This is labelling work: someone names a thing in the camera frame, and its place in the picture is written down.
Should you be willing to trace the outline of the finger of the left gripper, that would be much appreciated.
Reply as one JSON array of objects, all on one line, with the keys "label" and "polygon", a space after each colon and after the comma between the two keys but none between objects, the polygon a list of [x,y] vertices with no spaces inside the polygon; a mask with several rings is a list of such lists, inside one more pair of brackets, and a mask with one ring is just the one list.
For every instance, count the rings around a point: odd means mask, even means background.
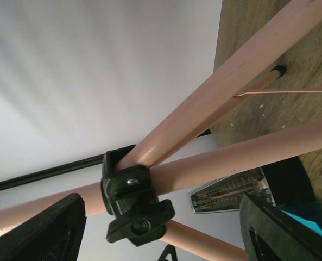
[{"label": "finger of the left gripper", "polygon": [[157,261],[177,261],[176,248],[173,245],[168,244]]}]

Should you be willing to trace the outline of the blue sheet music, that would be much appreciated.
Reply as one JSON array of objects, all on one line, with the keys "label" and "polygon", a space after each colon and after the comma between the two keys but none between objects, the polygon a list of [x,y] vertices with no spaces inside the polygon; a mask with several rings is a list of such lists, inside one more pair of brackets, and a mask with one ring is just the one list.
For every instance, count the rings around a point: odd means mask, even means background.
[{"label": "blue sheet music", "polygon": [[280,210],[322,236],[322,208],[315,201],[284,205]]}]

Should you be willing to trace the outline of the black metronome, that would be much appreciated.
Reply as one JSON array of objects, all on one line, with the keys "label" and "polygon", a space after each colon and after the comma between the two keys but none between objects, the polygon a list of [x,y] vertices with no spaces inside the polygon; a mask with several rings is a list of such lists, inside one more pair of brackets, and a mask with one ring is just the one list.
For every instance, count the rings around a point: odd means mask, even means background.
[{"label": "black metronome", "polygon": [[315,200],[310,179],[299,157],[288,158],[260,168],[272,190],[275,206],[282,207]]}]

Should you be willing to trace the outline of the clear metronome cover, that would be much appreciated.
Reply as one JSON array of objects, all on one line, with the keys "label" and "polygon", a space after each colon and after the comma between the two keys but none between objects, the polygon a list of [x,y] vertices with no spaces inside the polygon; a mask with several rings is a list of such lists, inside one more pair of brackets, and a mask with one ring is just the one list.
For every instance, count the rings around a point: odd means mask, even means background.
[{"label": "clear metronome cover", "polygon": [[237,173],[209,182],[188,194],[195,214],[238,211],[244,194],[253,194],[276,205],[263,170]]}]

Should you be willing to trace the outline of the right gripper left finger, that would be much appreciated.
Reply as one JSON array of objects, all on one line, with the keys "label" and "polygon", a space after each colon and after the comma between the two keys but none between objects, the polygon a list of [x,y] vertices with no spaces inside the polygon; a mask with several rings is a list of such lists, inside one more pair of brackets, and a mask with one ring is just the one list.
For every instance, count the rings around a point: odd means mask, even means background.
[{"label": "right gripper left finger", "polygon": [[70,194],[0,236],[0,260],[77,260],[85,204]]}]

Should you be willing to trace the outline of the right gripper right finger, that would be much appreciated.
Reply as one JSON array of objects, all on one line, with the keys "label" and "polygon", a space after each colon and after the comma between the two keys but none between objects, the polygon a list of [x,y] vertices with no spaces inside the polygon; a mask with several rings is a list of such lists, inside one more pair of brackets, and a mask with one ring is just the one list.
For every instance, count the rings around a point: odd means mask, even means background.
[{"label": "right gripper right finger", "polygon": [[244,194],[239,214],[248,260],[322,260],[322,236],[261,198]]}]

